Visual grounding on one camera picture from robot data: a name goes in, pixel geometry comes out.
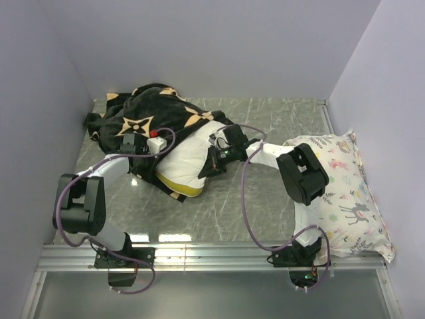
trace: pillow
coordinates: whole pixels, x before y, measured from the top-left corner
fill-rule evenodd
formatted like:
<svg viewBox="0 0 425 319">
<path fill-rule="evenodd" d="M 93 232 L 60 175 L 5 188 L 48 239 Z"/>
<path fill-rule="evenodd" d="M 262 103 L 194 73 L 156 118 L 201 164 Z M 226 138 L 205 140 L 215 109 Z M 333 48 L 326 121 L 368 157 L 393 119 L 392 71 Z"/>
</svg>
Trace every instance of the pillow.
<svg viewBox="0 0 425 319">
<path fill-rule="evenodd" d="M 211 146 L 209 136 L 223 126 L 223 123 L 210 121 L 185 138 L 157 165 L 156 176 L 159 180 L 172 191 L 187 197 L 201 194 L 206 178 L 199 179 L 198 175 Z"/>
<path fill-rule="evenodd" d="M 313 149 L 329 176 L 319 207 L 319 226 L 329 237 L 331 254 L 346 257 L 377 251 L 390 262 L 394 246 L 367 183 L 354 132 L 344 136 L 298 136 L 284 146 L 301 143 Z M 326 262 L 325 241 L 319 262 Z"/>
</svg>

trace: white wall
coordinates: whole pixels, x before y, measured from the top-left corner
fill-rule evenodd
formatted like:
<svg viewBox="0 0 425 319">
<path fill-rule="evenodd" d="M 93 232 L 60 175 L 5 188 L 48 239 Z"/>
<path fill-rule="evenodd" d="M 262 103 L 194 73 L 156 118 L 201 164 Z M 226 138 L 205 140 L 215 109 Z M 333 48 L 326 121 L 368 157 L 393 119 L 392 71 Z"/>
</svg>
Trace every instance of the white wall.
<svg viewBox="0 0 425 319">
<path fill-rule="evenodd" d="M 390 275 L 405 318 L 425 318 L 425 1 L 382 0 L 330 97 L 353 127 L 395 243 Z"/>
<path fill-rule="evenodd" d="M 92 101 L 33 0 L 0 1 L 0 317 L 18 318 Z"/>
<path fill-rule="evenodd" d="M 93 97 L 328 98 L 379 0 L 41 0 Z"/>
</svg>

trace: marble floor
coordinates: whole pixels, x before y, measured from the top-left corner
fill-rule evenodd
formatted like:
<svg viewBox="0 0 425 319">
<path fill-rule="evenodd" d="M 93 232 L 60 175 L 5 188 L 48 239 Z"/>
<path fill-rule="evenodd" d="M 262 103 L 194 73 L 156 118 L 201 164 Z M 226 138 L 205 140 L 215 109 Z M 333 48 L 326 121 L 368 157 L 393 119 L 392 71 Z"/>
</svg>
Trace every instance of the marble floor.
<svg viewBox="0 0 425 319">
<path fill-rule="evenodd" d="M 205 110 L 222 110 L 235 123 L 249 124 L 268 134 L 268 142 L 282 144 L 298 135 L 325 134 L 316 100 L 282 98 L 190 98 Z M 106 100 L 94 111 L 104 112 Z M 248 130 L 249 138 L 259 137 Z M 104 154 L 86 135 L 76 171 L 95 164 Z M 250 241 L 240 208 L 242 165 L 207 181 L 200 196 L 179 203 L 152 185 L 126 175 L 106 190 L 107 219 L 132 235 L 133 241 L 167 242 Z M 294 203 L 276 170 L 251 165 L 246 177 L 246 207 L 251 226 L 263 241 L 283 241 L 294 231 Z M 55 243 L 61 243 L 57 235 Z"/>
</svg>

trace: cable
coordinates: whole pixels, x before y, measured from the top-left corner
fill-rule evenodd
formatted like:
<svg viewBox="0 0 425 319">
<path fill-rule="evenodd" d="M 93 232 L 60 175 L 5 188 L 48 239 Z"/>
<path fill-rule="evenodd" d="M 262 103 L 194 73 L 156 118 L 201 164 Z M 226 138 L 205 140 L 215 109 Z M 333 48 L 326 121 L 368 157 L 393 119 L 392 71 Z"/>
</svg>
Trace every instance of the cable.
<svg viewBox="0 0 425 319">
<path fill-rule="evenodd" d="M 66 193 L 71 189 L 72 186 L 74 186 L 78 181 L 80 181 L 81 179 L 89 176 L 92 172 L 96 171 L 100 166 L 104 165 L 105 163 L 108 163 L 111 160 L 114 160 L 116 158 L 154 158 L 156 156 L 160 156 L 163 155 L 165 153 L 167 153 L 175 144 L 175 132 L 171 129 L 171 128 L 159 128 L 157 130 L 155 130 L 156 132 L 161 132 L 161 131 L 168 131 L 171 133 L 173 140 L 171 141 L 171 144 L 168 146 L 168 148 L 165 148 L 163 151 L 156 153 L 156 154 L 147 154 L 147 155 L 137 155 L 137 154 L 117 154 L 114 156 L 111 156 L 109 158 L 104 158 L 102 161 L 100 161 L 99 163 L 97 163 L 95 166 L 92 166 L 90 169 L 88 169 L 87 171 L 85 171 L 83 174 L 75 177 L 67 186 L 65 186 L 65 188 L 62 190 L 62 192 L 59 195 L 58 198 L 58 203 L 56 204 L 56 225 L 58 227 L 58 232 L 60 234 L 60 236 L 63 238 L 63 240 L 65 241 L 65 243 L 67 243 L 68 245 L 70 245 L 71 247 L 77 248 L 79 246 L 81 246 L 84 241 L 86 241 L 86 239 L 89 239 L 90 236 L 84 236 L 81 241 L 79 243 L 73 243 L 67 236 L 66 233 L 64 231 L 64 228 L 62 226 L 62 220 L 60 218 L 60 211 L 61 211 L 61 206 L 62 206 L 62 202 L 64 201 L 64 197 L 66 195 Z"/>
<path fill-rule="evenodd" d="M 222 137 L 218 137 L 218 138 L 215 140 L 215 143 L 214 143 L 214 146 L 215 146 L 216 148 L 218 148 L 219 150 L 222 150 L 222 149 L 223 149 L 223 147 L 221 147 L 220 143 L 218 142 L 219 140 L 222 140 L 222 141 L 224 142 L 225 147 L 226 147 L 226 146 L 228 146 L 228 143 L 226 142 L 226 140 L 225 140 L 224 138 L 222 138 Z"/>
<path fill-rule="evenodd" d="M 155 281 L 155 277 L 157 276 L 157 274 L 156 274 L 155 269 L 153 268 L 153 266 L 151 264 L 149 264 L 145 261 L 141 261 L 139 259 L 120 255 L 120 254 L 118 254 L 114 251 L 109 250 L 107 247 L 105 247 L 103 244 L 99 243 L 98 241 L 95 241 L 94 239 L 90 239 L 90 244 L 92 244 L 92 243 L 94 243 L 96 246 L 99 246 L 99 248 L 101 248 L 101 249 L 105 249 L 110 255 L 112 255 L 112 256 L 114 256 L 118 259 L 121 259 L 123 261 L 131 261 L 133 263 L 137 263 L 138 265 L 145 266 L 145 267 L 149 268 L 152 272 L 152 278 L 151 278 L 151 281 L 149 281 L 149 284 L 147 284 L 146 286 L 144 286 L 143 288 L 141 288 L 139 290 L 122 291 L 118 288 L 111 287 L 111 289 L 113 291 L 118 292 L 118 294 L 139 294 L 140 292 L 146 291 L 147 289 L 149 289 L 152 286 L 153 282 Z"/>
<path fill-rule="evenodd" d="M 250 161 L 252 160 L 252 158 L 263 148 L 263 143 L 264 140 L 266 140 L 267 138 L 267 134 L 264 133 L 262 130 L 259 130 L 258 128 L 253 128 L 252 126 L 248 126 L 248 125 L 240 125 L 240 126 L 244 126 L 245 128 L 250 128 L 252 130 L 255 130 L 259 133 L 261 133 L 263 135 L 263 139 L 260 142 L 260 145 L 258 146 L 258 148 L 248 157 L 248 159 L 245 161 L 244 163 L 244 167 L 242 168 L 242 177 L 240 180 L 240 201 L 241 201 L 241 205 L 242 205 L 242 216 L 244 219 L 244 223 L 246 226 L 246 229 L 248 230 L 248 233 L 250 234 L 251 239 L 256 243 L 257 246 L 259 246 L 261 249 L 265 250 L 265 251 L 270 251 L 272 253 L 276 252 L 276 251 L 280 251 L 284 248 L 286 248 L 287 246 L 289 246 L 290 244 L 292 244 L 292 242 L 294 240 L 296 240 L 300 235 L 302 235 L 304 232 L 306 232 L 309 229 L 319 229 L 319 231 L 323 234 L 323 236 L 325 237 L 326 240 L 326 248 L 327 248 L 327 262 L 326 262 L 326 268 L 325 268 L 325 272 L 323 273 L 323 275 L 321 276 L 321 278 L 311 287 L 308 288 L 308 290 L 314 289 L 315 287 L 317 287 L 325 278 L 327 271 L 329 269 L 329 262 L 331 260 L 331 253 L 330 253 L 330 245 L 329 245 L 329 239 L 327 238 L 327 235 L 325 233 L 325 231 L 318 225 L 310 225 L 307 226 L 306 228 L 302 229 L 301 231 L 299 231 L 298 233 L 296 233 L 286 244 L 276 247 L 276 248 L 269 248 L 264 246 L 262 243 L 259 242 L 259 240 L 255 237 L 254 232 L 251 229 L 249 220 L 248 220 L 248 216 L 246 214 L 246 207 L 245 207 L 245 176 L 246 176 L 246 169 L 248 168 L 248 164 L 250 163 Z"/>
<path fill-rule="evenodd" d="M 62 206 L 62 202 L 64 200 L 65 194 L 66 192 L 68 192 L 70 190 L 70 188 L 75 185 L 78 181 L 80 181 L 81 179 L 89 176 L 93 171 L 96 171 L 100 166 L 104 165 L 105 163 L 114 160 L 116 158 L 153 158 L 155 156 L 160 156 L 163 155 L 165 153 L 167 153 L 169 150 L 171 150 L 171 148 L 174 146 L 175 144 L 175 140 L 176 140 L 176 136 L 175 136 L 175 132 L 171 129 L 171 128 L 159 128 L 156 130 L 156 132 L 161 132 L 161 131 L 168 131 L 171 133 L 173 139 L 171 140 L 171 144 L 168 146 L 168 148 L 165 148 L 163 151 L 156 153 L 156 154 L 148 154 L 148 155 L 136 155 L 136 154 L 117 154 L 115 156 L 111 156 L 109 158 L 105 158 L 102 161 L 100 161 L 99 163 L 97 163 L 95 166 L 92 166 L 90 169 L 88 169 L 87 171 L 85 171 L 83 174 L 77 176 L 76 178 L 74 178 L 60 193 L 59 198 L 58 198 L 58 203 L 56 204 L 56 226 L 58 227 L 58 232 L 60 234 L 60 236 L 63 238 L 63 240 L 65 241 L 65 243 L 67 243 L 68 245 L 70 245 L 71 247 L 79 247 L 83 244 L 83 242 L 86 239 L 90 239 L 90 236 L 84 236 L 82 238 L 82 240 L 79 243 L 73 243 L 67 236 L 66 233 L 64 231 L 64 228 L 62 226 L 62 220 L 60 218 L 60 211 L 61 211 L 61 206 Z M 101 243 L 97 243 L 95 240 L 91 239 L 90 240 L 90 245 L 92 246 L 92 248 L 95 250 L 95 248 L 93 247 L 92 243 L 94 243 L 95 245 L 99 246 L 99 247 L 103 247 L 106 248 L 105 246 L 103 246 Z M 115 256 L 116 258 L 125 260 L 125 261 L 132 261 L 135 262 L 139 265 L 143 265 L 146 266 L 147 268 L 151 269 L 152 271 L 152 279 L 149 282 L 149 284 L 147 284 L 145 287 L 143 287 L 142 289 L 136 290 L 136 291 L 121 291 L 117 288 L 112 288 L 112 290 L 118 292 L 119 294 L 138 294 L 140 292 L 146 291 L 147 289 L 149 289 L 150 286 L 152 286 L 153 282 L 155 281 L 155 277 L 156 277 L 156 273 L 155 273 L 155 269 L 153 269 L 153 266 L 151 266 L 150 264 L 148 264 L 145 261 L 141 261 L 138 259 L 134 259 L 134 258 L 130 258 L 130 257 L 126 257 L 126 256 L 122 256 L 120 254 L 117 254 L 113 251 L 110 251 L 109 249 L 106 248 L 106 251 L 111 254 L 112 256 Z"/>
</svg>

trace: glass panel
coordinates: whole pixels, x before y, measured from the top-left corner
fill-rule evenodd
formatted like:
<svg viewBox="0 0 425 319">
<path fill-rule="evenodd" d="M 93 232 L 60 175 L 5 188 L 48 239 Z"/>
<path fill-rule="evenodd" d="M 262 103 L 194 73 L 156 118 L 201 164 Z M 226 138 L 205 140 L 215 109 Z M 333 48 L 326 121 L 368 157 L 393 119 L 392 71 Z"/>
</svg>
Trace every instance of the glass panel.
<svg viewBox="0 0 425 319">
<path fill-rule="evenodd" d="M 140 280 L 148 280 L 144 274 Z M 106 273 L 47 275 L 35 318 L 390 318 L 374 270 L 336 271 L 305 294 L 285 271 L 161 272 L 139 295 L 108 290 Z"/>
</svg>

